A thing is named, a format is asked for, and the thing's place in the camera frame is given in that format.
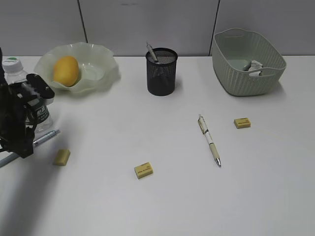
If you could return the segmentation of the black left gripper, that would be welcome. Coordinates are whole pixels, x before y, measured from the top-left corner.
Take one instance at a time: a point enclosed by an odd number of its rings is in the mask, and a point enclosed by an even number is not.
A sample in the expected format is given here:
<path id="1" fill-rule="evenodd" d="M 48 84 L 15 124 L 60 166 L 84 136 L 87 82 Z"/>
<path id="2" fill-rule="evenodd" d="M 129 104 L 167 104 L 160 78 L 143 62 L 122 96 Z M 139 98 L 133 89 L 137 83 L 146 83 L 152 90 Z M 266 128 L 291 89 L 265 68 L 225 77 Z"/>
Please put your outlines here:
<path id="1" fill-rule="evenodd" d="M 21 83 L 0 84 L 0 151 L 8 151 L 26 158 L 33 154 L 34 130 L 37 115 L 28 101 L 39 94 L 43 99 L 53 99 L 54 91 L 38 74 L 28 74 L 26 79 L 34 89 L 35 95 L 19 97 Z"/>

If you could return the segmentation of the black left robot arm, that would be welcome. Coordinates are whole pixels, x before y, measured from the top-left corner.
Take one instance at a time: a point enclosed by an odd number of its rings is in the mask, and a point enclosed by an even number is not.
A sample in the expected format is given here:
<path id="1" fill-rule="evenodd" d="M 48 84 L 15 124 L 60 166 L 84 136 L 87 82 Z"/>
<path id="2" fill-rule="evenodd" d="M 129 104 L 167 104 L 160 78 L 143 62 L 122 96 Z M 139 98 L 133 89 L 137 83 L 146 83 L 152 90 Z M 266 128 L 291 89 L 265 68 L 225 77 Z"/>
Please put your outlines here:
<path id="1" fill-rule="evenodd" d="M 15 82 L 5 78 L 22 73 L 19 61 L 0 61 L 0 151 L 26 158 L 33 154 L 35 130 L 48 118 L 47 105 L 55 93 L 37 74 L 27 73 Z"/>

